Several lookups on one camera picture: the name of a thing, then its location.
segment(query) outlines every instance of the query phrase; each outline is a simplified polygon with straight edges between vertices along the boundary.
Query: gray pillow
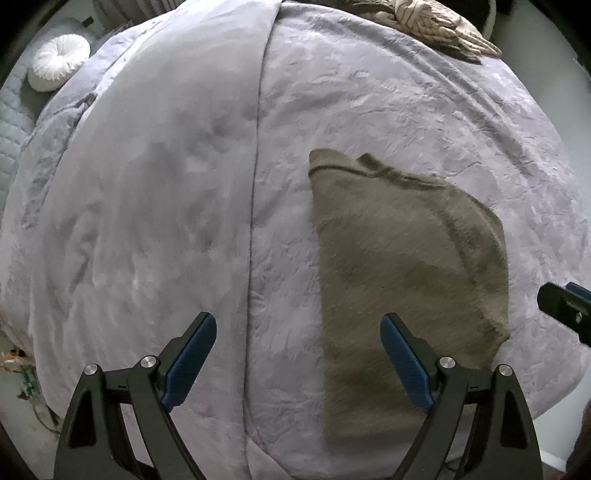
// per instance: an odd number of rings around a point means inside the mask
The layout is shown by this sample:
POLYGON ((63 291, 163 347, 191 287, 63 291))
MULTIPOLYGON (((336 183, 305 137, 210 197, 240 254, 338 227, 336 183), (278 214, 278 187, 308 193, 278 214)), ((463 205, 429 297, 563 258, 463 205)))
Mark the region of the gray pillow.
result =
POLYGON ((29 43, 0 88, 0 220, 8 189, 17 172, 21 145, 35 128, 35 122, 51 93, 34 91, 27 81, 27 69, 42 43, 68 33, 86 38, 92 45, 96 36, 74 18, 63 18, 45 26, 29 43))

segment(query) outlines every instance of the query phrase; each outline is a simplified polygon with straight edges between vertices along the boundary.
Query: floor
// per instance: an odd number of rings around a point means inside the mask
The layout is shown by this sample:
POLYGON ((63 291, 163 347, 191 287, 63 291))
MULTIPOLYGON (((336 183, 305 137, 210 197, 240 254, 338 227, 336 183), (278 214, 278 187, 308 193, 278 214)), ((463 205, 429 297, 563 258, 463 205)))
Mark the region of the floor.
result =
MULTIPOLYGON (((514 1, 511 16, 498 17, 493 41, 561 135, 591 218, 591 78, 556 27, 527 0, 514 1)), ((70 0, 58 13, 80 21, 93 14, 91 0, 70 0)), ((98 22, 90 28, 102 34, 98 22)), ((0 337, 0 351, 6 349, 0 337)), ((51 478, 56 437, 40 426, 28 402, 16 398, 19 392, 18 377, 0 371, 0 419, 34 473, 51 478)), ((564 468, 590 398, 591 371, 575 391, 536 420, 543 459, 549 465, 564 468)))

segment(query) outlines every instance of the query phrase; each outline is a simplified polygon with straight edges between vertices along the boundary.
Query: bedding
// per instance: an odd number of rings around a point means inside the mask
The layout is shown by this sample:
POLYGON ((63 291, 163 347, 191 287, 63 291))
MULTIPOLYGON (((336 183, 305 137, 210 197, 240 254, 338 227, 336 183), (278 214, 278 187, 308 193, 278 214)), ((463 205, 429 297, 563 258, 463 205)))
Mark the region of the bedding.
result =
POLYGON ((391 475, 415 430, 324 441, 319 147, 436 174, 492 209, 511 335, 495 363, 534 416, 576 386, 589 354, 535 297, 591 283, 586 219, 556 131, 507 65, 330 8, 188 0, 111 38, 22 151, 2 325, 33 350, 48 405, 63 415, 84 365, 133 365, 207 310, 218 340, 172 417, 208 478, 391 475))
POLYGON ((26 80, 27 69, 42 44, 70 33, 82 35, 90 43, 96 40, 94 34, 74 18, 52 22, 35 36, 0 88, 0 220, 17 170, 21 146, 50 99, 49 93, 35 92, 31 88, 26 80))

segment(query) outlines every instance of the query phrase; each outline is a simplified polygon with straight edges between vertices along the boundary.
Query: metal screw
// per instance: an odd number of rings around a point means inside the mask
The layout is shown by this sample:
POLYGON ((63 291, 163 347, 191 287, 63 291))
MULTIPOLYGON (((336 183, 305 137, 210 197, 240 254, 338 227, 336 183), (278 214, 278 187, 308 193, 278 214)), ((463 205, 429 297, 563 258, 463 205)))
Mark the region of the metal screw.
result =
POLYGON ((443 368, 453 368, 456 366, 456 361, 450 357, 450 356, 442 356, 439 359, 439 364, 443 367, 443 368))
POLYGON ((99 366, 97 364, 88 364, 84 367, 84 373, 86 375, 94 375, 98 369, 99 366))
POLYGON ((145 356, 141 359, 139 364, 144 368, 152 368, 154 365, 156 365, 156 357, 152 355, 145 356))
POLYGON ((510 377, 511 375, 513 375, 513 369, 509 366, 509 365, 499 365, 499 372, 501 373, 501 375, 504 375, 506 377, 510 377))

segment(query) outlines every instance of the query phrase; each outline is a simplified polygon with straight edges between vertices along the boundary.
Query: quilted blanket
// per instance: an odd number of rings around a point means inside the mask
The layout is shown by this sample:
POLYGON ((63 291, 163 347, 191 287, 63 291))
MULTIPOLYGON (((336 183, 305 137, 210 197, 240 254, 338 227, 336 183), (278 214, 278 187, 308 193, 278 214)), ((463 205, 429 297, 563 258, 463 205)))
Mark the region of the quilted blanket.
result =
POLYGON ((589 356, 535 296, 591 284, 588 228, 560 139, 507 65, 326 7, 188 0, 109 40, 23 150, 0 303, 48 405, 63 415, 84 365, 133 365, 208 310, 218 340, 172 413, 208 478, 391 475, 415 432, 324 441, 320 147, 434 173, 492 208, 510 282, 496 362, 534 416, 576 386, 589 356))

